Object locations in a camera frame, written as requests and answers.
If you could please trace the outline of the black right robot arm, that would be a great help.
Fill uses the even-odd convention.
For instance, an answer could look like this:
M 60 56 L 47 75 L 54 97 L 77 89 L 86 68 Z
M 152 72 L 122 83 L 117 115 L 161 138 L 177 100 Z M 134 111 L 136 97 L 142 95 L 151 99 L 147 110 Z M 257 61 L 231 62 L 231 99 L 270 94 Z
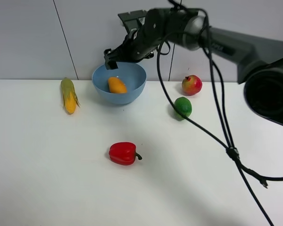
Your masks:
M 194 8 L 154 8 L 119 14 L 127 35 L 116 49 L 104 51 L 107 69 L 118 62 L 151 58 L 161 41 L 194 51 L 199 48 L 237 65 L 237 82 L 257 115 L 283 126 L 283 41 L 205 26 Z

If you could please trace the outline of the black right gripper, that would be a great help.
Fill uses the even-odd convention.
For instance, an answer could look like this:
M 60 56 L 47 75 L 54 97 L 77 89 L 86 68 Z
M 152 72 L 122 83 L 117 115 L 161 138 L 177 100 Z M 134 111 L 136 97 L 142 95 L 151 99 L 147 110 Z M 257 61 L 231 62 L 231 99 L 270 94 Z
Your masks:
M 186 14 L 172 8 L 153 8 L 147 11 L 144 25 L 137 31 L 125 36 L 116 49 L 104 50 L 107 70 L 118 69 L 117 62 L 138 63 L 153 52 L 165 35 L 183 30 Z

